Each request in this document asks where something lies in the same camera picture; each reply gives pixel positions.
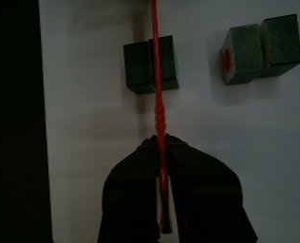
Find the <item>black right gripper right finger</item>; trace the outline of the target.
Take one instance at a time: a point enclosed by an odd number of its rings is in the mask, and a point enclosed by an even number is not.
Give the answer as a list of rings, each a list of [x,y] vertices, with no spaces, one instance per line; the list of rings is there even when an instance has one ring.
[[[180,243],[258,243],[235,171],[171,135],[167,149]]]

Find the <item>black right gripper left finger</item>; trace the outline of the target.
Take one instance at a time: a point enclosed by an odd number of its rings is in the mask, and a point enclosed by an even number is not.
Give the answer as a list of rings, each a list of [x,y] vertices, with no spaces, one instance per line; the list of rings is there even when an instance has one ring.
[[[97,243],[159,243],[159,171],[159,143],[153,136],[107,178]]]

